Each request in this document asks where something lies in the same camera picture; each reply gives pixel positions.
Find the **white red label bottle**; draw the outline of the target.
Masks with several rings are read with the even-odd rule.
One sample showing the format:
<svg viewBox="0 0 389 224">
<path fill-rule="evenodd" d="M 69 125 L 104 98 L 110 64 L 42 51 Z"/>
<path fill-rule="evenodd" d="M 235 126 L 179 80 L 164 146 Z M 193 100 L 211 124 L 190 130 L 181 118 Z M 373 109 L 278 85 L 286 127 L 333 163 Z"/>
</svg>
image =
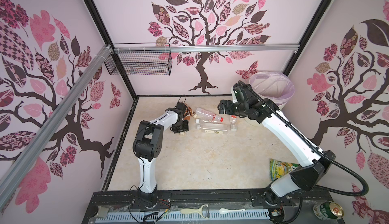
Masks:
<svg viewBox="0 0 389 224">
<path fill-rule="evenodd" d="M 235 115 L 230 117 L 230 129 L 232 132 L 236 132 L 238 130 L 237 117 Z"/>
</svg>

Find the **clear rectangular green label bottle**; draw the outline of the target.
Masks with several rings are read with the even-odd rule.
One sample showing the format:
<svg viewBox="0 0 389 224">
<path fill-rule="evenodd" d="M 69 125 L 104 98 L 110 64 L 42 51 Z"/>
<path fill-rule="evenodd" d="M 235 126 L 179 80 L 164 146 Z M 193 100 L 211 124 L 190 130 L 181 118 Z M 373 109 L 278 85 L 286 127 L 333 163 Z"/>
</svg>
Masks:
<svg viewBox="0 0 389 224">
<path fill-rule="evenodd" d="M 209 134 L 225 135 L 228 133 L 228 127 L 218 123 L 198 123 L 197 129 Z"/>
</svg>

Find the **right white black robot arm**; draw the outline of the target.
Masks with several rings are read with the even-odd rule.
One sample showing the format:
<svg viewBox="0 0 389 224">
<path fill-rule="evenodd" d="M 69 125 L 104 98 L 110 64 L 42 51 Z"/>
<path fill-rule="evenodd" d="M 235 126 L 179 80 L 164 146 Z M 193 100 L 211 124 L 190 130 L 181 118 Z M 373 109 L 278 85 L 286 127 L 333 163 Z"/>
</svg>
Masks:
<svg viewBox="0 0 389 224">
<path fill-rule="evenodd" d="M 310 191 L 326 174 L 335 155 L 313 144 L 270 99 L 263 99 L 251 85 L 239 81 L 232 87 L 232 100 L 221 100 L 220 114 L 254 120 L 270 130 L 298 161 L 297 169 L 272 181 L 264 190 L 267 204 L 275 206 L 280 199 L 298 190 Z"/>
</svg>

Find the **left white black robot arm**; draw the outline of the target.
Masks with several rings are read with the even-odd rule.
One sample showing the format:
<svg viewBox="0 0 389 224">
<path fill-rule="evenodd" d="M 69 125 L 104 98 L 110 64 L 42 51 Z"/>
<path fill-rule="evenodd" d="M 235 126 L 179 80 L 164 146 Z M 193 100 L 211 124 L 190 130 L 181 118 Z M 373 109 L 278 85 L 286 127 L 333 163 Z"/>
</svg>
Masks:
<svg viewBox="0 0 389 224">
<path fill-rule="evenodd" d="M 163 115 L 152 121 L 141 121 L 133 143 L 133 152 L 140 166 L 140 199 L 146 203 L 157 202 L 158 184 L 156 181 L 156 159 L 163 147 L 163 135 L 166 130 L 174 134 L 189 131 L 188 107 L 178 102 L 174 108 L 167 109 Z"/>
</svg>

